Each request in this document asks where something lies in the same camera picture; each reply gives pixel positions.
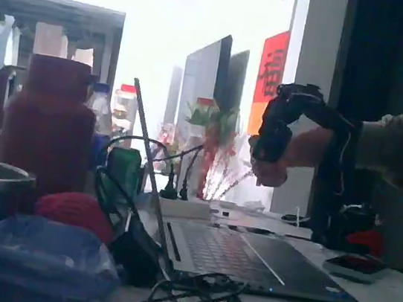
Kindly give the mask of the person's right hand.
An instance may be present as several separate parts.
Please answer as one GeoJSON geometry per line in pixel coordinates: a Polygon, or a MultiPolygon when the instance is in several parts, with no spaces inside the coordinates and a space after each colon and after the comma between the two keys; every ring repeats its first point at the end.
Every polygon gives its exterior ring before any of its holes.
{"type": "Polygon", "coordinates": [[[251,156],[252,172],[266,187],[282,186],[290,167],[316,167],[322,162],[333,132],[323,127],[310,129],[294,136],[284,154],[276,162],[258,161],[251,156]]]}

